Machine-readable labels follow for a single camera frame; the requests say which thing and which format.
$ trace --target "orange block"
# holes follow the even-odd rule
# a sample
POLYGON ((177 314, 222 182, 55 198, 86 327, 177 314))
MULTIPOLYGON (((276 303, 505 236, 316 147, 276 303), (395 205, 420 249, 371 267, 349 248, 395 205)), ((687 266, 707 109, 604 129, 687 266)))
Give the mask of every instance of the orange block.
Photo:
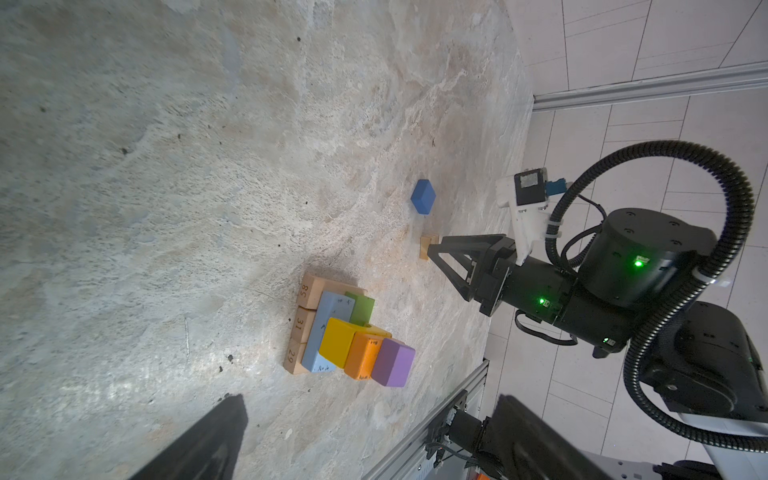
POLYGON ((344 373, 355 380, 367 380, 371 378, 373 365, 379 350, 382 348, 383 336, 370 333, 355 333, 352 346, 349 348, 349 356, 346 357, 344 373))

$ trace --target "light blue block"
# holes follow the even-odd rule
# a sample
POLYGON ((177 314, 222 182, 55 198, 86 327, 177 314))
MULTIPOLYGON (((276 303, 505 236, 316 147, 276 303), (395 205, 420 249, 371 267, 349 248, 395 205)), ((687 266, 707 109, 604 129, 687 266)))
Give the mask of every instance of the light blue block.
POLYGON ((320 344, 323 343, 323 335, 326 334, 328 320, 337 318, 349 322, 354 307, 355 299, 353 298, 338 293, 323 292, 320 297, 320 304, 317 306, 317 313, 315 313, 310 338, 306 341, 304 358, 301 359, 301 365, 305 369, 312 373, 330 372, 336 369, 336 366, 323 358, 318 350, 320 350, 320 344))

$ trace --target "stack of blocks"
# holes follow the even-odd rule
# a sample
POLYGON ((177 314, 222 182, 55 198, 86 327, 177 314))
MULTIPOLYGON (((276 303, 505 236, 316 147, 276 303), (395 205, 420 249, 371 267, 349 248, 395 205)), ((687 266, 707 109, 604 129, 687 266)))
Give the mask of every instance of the stack of blocks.
POLYGON ((294 375, 339 367, 355 380, 405 386, 415 350, 369 323, 373 305, 363 289, 305 275, 283 366, 294 375))

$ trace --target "metal frame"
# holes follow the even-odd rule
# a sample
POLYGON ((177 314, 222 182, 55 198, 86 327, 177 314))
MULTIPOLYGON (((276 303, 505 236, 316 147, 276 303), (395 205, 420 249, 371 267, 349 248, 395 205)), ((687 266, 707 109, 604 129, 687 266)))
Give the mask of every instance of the metal frame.
POLYGON ((768 61, 534 96, 533 111, 768 87, 768 61))
POLYGON ((470 373, 445 400, 440 402, 429 414, 395 445, 384 458, 379 461, 370 472, 363 476, 363 480, 390 480, 407 476, 412 470, 418 468, 426 456, 424 441, 429 434, 429 424, 447 406, 452 405, 457 397, 466 390, 468 399, 478 395, 485 386, 485 377, 488 375, 488 360, 483 360, 480 366, 470 373))

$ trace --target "floor tile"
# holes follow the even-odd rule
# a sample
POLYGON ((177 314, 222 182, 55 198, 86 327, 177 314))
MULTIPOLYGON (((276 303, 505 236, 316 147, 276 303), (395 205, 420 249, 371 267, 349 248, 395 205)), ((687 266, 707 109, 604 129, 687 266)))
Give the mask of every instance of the floor tile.
POLYGON ((687 107, 688 97, 616 104, 611 109, 608 124, 645 124, 654 121, 683 120, 687 107))
MULTIPOLYGON (((668 412, 653 389, 643 385, 643 390, 668 412)), ((685 458, 688 442, 645 415, 620 383, 601 455, 631 462, 675 463, 685 458)))
MULTIPOLYGON (((553 208, 554 203, 550 204, 548 210, 551 211, 553 208)), ((584 231, 584 222, 587 220, 587 208, 588 207, 585 204, 572 204, 568 210, 565 211, 563 224, 560 226, 560 232, 562 232, 562 235, 560 238, 558 238, 557 242, 558 252, 562 251, 563 247, 565 247, 565 244, 571 238, 584 231)), ((575 257, 578 253, 578 245, 574 245, 568 253, 569 258, 575 257)), ((544 248, 543 241, 534 243, 531 256, 550 263, 549 259, 547 258, 547 251, 544 248)))
POLYGON ((636 3, 637 0, 564 0, 564 20, 566 23, 576 22, 582 18, 604 14, 636 3))
POLYGON ((768 2, 760 3, 739 39, 725 57, 722 67, 768 60, 768 2))
POLYGON ((593 348, 583 341, 575 346, 560 347, 552 379, 606 402, 613 402, 624 353, 595 359, 592 358, 593 348))
POLYGON ((742 252, 728 310, 744 325, 752 343, 763 356, 768 355, 768 322, 765 312, 768 285, 768 248, 745 247, 742 252))
POLYGON ((758 3, 760 0, 653 2, 639 57, 734 42, 758 3))
POLYGON ((557 346, 514 328, 509 333, 507 353, 498 385, 499 395, 513 395, 541 416, 557 346))
POLYGON ((498 399, 498 384, 502 376, 502 367, 504 365, 504 355, 507 351, 507 340, 493 334, 488 335, 488 341, 485 344, 485 354, 483 355, 490 362, 488 365, 488 376, 485 378, 485 390, 483 391, 480 404, 480 415, 482 419, 493 413, 498 399))
POLYGON ((509 338, 509 328, 512 325, 514 314, 515 308, 508 303, 502 302, 491 317, 490 333, 504 339, 509 338))
POLYGON ((688 453, 685 455, 686 460, 694 460, 695 462, 712 463, 710 454, 704 449, 704 445, 697 442, 691 442, 688 447, 688 453))
POLYGON ((542 418, 577 449, 600 453, 608 426, 602 415, 549 395, 542 418))
POLYGON ((525 73, 531 80, 534 95, 568 90, 568 69, 565 56, 526 65, 525 73))
POLYGON ((644 26, 638 18, 567 37, 571 90, 631 80, 644 26))
POLYGON ((549 394, 567 400, 570 403, 575 403, 583 409, 602 415, 606 419, 611 416, 611 407, 613 405, 611 402, 606 402, 603 399, 571 388, 560 382, 552 380, 549 386, 549 394))
MULTIPOLYGON (((768 164, 768 146, 763 140, 767 124, 768 89, 694 95, 680 138, 727 155, 755 187, 763 182, 768 164)), ((710 174, 686 161, 675 162, 668 190, 722 193, 710 174)))
POLYGON ((551 179, 576 180, 600 160, 610 112, 610 107, 588 107, 554 113, 545 163, 551 179))
POLYGON ((724 194, 685 194, 667 192, 664 195, 664 208, 668 210, 693 210, 696 212, 725 213, 724 194))
POLYGON ((760 195, 755 202, 755 217, 752 220, 752 230, 746 239, 747 245, 768 247, 768 175, 763 178, 763 186, 752 185, 753 191, 760 195))
POLYGON ((608 127, 605 141, 645 141, 678 139, 682 120, 657 121, 646 124, 612 125, 608 127))
POLYGON ((525 153, 521 166, 523 171, 544 166, 553 120, 553 111, 531 114, 531 125, 528 127, 528 138, 525 140, 525 153))
POLYGON ((645 18, 648 15, 648 2, 633 3, 626 7, 613 8, 607 12, 592 15, 575 22, 565 24, 565 36, 570 37, 586 31, 603 28, 617 23, 628 22, 636 18, 645 18))

